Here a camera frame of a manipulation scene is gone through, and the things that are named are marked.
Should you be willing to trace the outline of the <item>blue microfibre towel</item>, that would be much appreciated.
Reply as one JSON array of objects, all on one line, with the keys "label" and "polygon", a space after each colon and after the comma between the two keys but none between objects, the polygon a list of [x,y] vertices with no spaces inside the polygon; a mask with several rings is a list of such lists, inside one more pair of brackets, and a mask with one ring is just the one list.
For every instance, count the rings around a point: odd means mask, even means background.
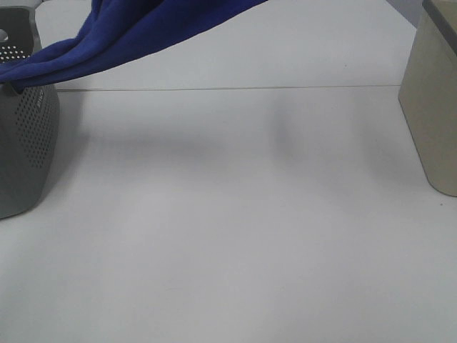
[{"label": "blue microfibre towel", "polygon": [[92,1],[78,34],[1,65],[17,91],[96,74],[208,31],[259,1]]}]

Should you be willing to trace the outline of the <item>grey perforated laundry basket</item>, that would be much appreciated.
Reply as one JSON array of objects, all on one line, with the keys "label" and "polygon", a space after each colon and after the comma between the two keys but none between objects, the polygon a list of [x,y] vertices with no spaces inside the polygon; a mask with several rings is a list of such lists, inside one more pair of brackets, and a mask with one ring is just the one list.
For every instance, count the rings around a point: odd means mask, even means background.
[{"label": "grey perforated laundry basket", "polygon": [[[1,7],[1,62],[18,61],[41,50],[35,11]],[[1,218],[33,208],[40,200],[59,128],[60,103],[55,86],[17,92],[1,84]]]}]

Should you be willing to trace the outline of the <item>beige plastic bin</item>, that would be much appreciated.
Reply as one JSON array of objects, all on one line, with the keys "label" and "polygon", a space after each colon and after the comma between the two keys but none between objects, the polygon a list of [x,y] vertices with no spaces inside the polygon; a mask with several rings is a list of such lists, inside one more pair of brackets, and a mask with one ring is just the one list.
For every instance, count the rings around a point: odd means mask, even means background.
[{"label": "beige plastic bin", "polygon": [[398,100],[428,183],[456,195],[456,2],[423,1]]}]

